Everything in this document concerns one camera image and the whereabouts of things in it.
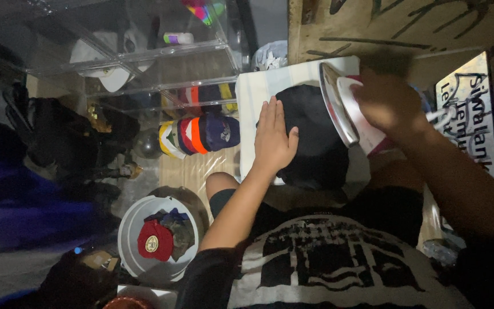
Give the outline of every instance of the clothes iron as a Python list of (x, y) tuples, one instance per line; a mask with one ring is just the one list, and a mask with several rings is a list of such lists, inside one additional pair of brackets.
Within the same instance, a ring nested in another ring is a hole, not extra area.
[[(379, 129), (367, 122), (360, 111), (360, 106), (350, 90), (351, 85), (363, 85), (358, 76), (341, 76), (333, 67), (325, 62), (319, 63), (319, 87), (323, 95), (327, 112), (335, 125), (346, 147), (359, 144), (367, 156), (384, 151), (392, 146), (392, 142)], [(434, 125), (441, 128), (447, 124), (457, 111), (448, 107), (426, 114), (428, 121), (443, 117)]]

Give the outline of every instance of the sign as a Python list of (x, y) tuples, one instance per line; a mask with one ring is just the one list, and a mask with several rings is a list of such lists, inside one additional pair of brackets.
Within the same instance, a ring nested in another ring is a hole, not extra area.
[(487, 53), (436, 84), (437, 108), (457, 114), (439, 131), (494, 178), (494, 114)]

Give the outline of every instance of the hand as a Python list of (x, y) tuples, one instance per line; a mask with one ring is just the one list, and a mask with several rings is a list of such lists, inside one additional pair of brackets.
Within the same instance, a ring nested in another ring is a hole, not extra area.
[(362, 69), (363, 86), (352, 85), (354, 98), (367, 121), (396, 140), (430, 125), (421, 109), (421, 98), (415, 89), (394, 75), (377, 75)]
[(271, 176), (291, 163), (298, 147), (298, 128), (285, 132), (283, 103), (272, 96), (264, 102), (255, 137), (255, 162), (252, 168), (269, 172)]

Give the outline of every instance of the ironing board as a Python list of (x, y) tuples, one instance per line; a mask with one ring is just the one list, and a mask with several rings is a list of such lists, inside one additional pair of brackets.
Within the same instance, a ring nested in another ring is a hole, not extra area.
[[(242, 179), (247, 176), (255, 160), (256, 123), (262, 103), (269, 101), (271, 96), (292, 86), (302, 84), (319, 86), (318, 64), (320, 62), (328, 63), (344, 76), (360, 74), (360, 59), (351, 56), (305, 62), (274, 70), (244, 73), (238, 76), (236, 96), (239, 108), (239, 131), (242, 137), (239, 163)], [(357, 187), (367, 184), (370, 179), (369, 163), (363, 151), (359, 147), (353, 147), (349, 150), (348, 156), (350, 167), (346, 175), (347, 185)], [(276, 178), (274, 184), (283, 184), (283, 181)]]

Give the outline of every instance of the red cap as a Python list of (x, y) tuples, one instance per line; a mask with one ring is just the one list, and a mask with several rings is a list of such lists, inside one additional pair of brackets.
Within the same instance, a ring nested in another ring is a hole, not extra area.
[(144, 222), (137, 241), (138, 253), (146, 258), (157, 258), (165, 262), (173, 252), (173, 235), (157, 220)]

